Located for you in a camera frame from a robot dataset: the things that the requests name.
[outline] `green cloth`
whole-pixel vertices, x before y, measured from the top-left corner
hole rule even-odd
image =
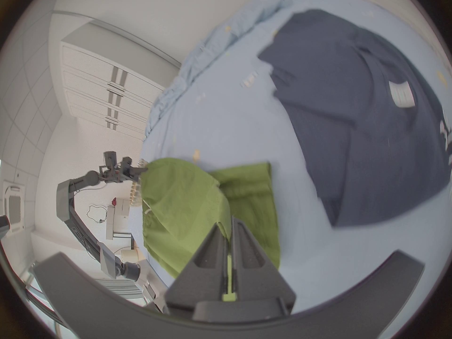
[[[268,163],[206,173],[175,158],[151,162],[141,174],[144,245],[177,277],[214,223],[230,239],[231,215],[246,223],[279,267],[278,219]]]

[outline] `navy garment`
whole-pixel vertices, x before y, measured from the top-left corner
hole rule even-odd
[[[393,218],[448,184],[441,105],[391,43],[310,10],[294,14],[259,58],[274,67],[274,95],[332,225]],[[390,82],[407,82],[414,105],[393,98]]]

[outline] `bed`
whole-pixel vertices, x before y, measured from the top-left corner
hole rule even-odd
[[[294,12],[319,8],[385,37],[432,86],[445,115],[452,114],[446,68],[407,24],[364,0],[252,0],[219,25],[187,57],[179,76],[155,103],[141,158],[195,162],[204,170],[269,161],[281,245],[280,273],[297,294],[294,312],[346,291],[395,250],[425,263],[412,296],[381,335],[393,336],[419,308],[452,251],[449,188],[387,222],[344,229],[330,226],[308,176],[303,153],[281,103],[273,97],[271,66],[257,55]],[[129,224],[138,246],[142,210],[132,207]],[[173,279],[155,260],[167,285]]]

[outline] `white clothing label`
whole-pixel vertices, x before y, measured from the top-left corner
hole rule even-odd
[[[389,89],[391,90],[394,103],[399,108],[410,108],[415,106],[415,99],[408,82],[401,84],[389,82]]]

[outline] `drawer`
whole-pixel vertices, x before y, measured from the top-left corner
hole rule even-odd
[[[137,132],[136,130],[133,130],[131,128],[121,126],[120,124],[113,124],[112,122],[106,121],[105,118],[99,117],[96,114],[92,114],[85,111],[83,107],[70,105],[69,109],[71,110],[71,114],[75,117],[86,119],[87,121],[97,123],[100,126],[112,129],[127,136],[131,136],[133,138],[137,138],[140,140],[144,139],[144,131]]]
[[[150,103],[153,103],[162,92],[160,88],[130,73],[127,74],[124,89]]]
[[[93,99],[82,97],[70,90],[66,91],[66,97],[70,105],[83,107],[84,110],[95,113],[95,115],[108,119],[111,121],[117,121],[119,124],[129,126],[138,132],[144,132],[146,129],[146,122],[140,121],[137,117],[132,117],[124,112],[115,110],[111,106],[100,104]]]
[[[88,96],[94,97],[107,104],[120,107],[133,115],[141,117],[144,121],[147,120],[151,104],[143,105],[134,99],[121,96],[121,92],[117,92],[112,87],[107,88],[106,86],[91,82],[68,71],[63,72],[63,79],[64,85],[70,89],[87,94]]]
[[[105,82],[110,81],[113,73],[113,65],[66,46],[63,46],[62,50],[64,65],[95,76]]]

